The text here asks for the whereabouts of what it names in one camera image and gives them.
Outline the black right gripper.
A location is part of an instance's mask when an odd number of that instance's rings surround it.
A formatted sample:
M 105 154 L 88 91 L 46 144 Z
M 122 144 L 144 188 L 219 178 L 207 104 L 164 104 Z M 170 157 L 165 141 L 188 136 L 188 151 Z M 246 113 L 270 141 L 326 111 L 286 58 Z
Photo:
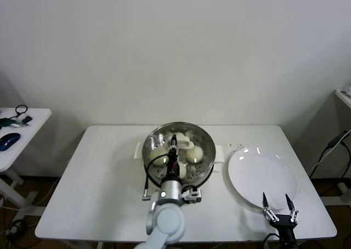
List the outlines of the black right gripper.
M 275 214 L 268 205 L 267 197 L 263 192 L 263 214 L 265 218 L 270 222 L 273 228 L 295 228 L 297 225 L 298 210 L 296 210 L 293 201 L 290 199 L 288 194 L 285 194 L 288 209 L 290 215 L 286 214 Z

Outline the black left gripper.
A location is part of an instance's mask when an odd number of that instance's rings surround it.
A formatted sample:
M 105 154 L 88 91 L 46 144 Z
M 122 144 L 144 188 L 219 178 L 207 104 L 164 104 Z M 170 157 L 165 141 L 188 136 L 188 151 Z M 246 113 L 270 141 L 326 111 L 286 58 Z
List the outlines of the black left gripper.
M 169 162 L 167 164 L 165 180 L 180 181 L 180 168 L 178 164 L 178 141 L 176 134 L 173 134 L 171 137 L 170 149 L 167 156 Z

